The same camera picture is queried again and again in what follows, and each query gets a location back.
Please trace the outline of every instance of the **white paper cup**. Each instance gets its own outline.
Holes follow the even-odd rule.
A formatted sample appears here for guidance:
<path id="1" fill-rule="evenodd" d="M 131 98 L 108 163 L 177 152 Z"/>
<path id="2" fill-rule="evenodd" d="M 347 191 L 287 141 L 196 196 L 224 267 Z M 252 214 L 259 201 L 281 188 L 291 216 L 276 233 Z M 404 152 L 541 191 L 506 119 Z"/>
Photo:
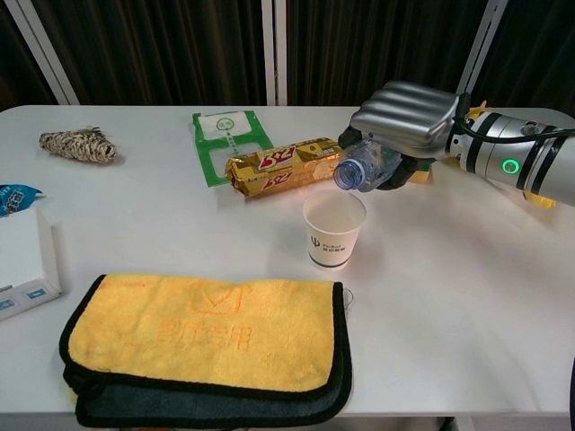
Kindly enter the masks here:
<path id="1" fill-rule="evenodd" d="M 348 263 L 366 220 L 366 208 L 350 193 L 320 190 L 304 203 L 307 251 L 322 269 L 338 270 Z"/>

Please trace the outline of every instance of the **clear plastic bottle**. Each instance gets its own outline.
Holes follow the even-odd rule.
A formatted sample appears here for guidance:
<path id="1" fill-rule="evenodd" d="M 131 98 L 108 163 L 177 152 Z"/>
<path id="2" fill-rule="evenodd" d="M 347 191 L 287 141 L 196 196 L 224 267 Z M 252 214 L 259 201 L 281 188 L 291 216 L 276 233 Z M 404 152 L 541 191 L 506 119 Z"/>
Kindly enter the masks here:
<path id="1" fill-rule="evenodd" d="M 389 180 L 401 161 L 402 157 L 396 151 L 364 139 L 343 150 L 333 179 L 344 190 L 370 191 Z"/>

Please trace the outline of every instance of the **silver robotic hand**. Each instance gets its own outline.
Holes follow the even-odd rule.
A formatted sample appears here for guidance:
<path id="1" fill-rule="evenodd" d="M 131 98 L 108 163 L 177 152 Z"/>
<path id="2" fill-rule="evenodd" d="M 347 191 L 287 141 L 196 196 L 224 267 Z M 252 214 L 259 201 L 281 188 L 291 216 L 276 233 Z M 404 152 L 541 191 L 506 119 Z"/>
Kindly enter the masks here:
<path id="1" fill-rule="evenodd" d="M 397 189 L 422 164 L 454 156 L 468 172 L 575 206 L 575 129 L 495 112 L 473 121 L 469 108 L 469 94 L 392 81 L 353 114 L 339 142 L 370 138 L 402 155 L 379 189 Z"/>

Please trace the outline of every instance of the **folded towel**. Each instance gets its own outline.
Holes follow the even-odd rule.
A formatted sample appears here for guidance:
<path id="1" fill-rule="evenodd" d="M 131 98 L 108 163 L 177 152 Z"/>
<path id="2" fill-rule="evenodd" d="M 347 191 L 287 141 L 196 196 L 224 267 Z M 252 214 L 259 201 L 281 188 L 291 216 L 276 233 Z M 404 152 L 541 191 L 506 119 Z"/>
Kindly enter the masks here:
<path id="1" fill-rule="evenodd" d="M 60 340 L 89 427 L 288 427 L 334 416 L 351 363 L 340 283 L 102 276 Z"/>

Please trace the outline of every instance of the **tissue box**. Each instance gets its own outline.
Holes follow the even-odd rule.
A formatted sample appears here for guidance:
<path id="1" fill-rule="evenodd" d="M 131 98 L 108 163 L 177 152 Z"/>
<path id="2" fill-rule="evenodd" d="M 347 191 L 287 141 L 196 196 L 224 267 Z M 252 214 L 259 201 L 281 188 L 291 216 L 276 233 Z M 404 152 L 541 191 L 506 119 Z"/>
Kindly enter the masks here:
<path id="1" fill-rule="evenodd" d="M 0 218 L 0 321 L 60 294 L 52 230 L 41 212 Z"/>

